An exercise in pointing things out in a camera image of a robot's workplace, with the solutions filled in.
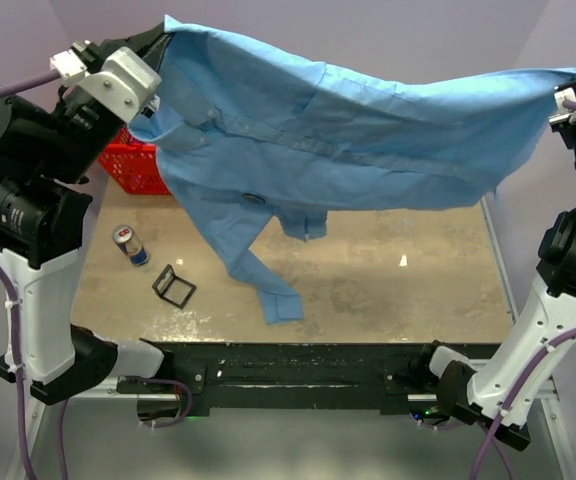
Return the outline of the light blue shirt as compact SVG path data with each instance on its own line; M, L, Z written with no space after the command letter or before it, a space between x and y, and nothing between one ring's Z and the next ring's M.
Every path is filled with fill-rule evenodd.
M160 106L130 132L156 147L168 190L269 324L299 293L251 247L327 233L331 211L470 207L531 157L574 68L511 69L405 84L167 17ZM242 198L263 197L265 204Z

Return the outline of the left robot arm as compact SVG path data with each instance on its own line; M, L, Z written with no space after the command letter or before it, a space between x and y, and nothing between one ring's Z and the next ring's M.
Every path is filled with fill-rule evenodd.
M47 73L0 86L0 278L9 315L0 378L54 405L110 377L168 390L175 368L147 342L117 343L75 326L71 312L90 166L136 116L157 108L170 35L162 26L76 42Z

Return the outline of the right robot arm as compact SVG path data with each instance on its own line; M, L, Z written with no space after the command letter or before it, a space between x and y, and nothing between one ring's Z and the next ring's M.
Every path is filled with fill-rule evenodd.
M554 130L573 151L576 170L576 123L561 123ZM540 387L576 341L576 208L558 214L538 256L521 313L480 370L439 342L432 357L413 369L416 386L436 392L441 413L468 425L482 424L519 451L530 443L527 417Z

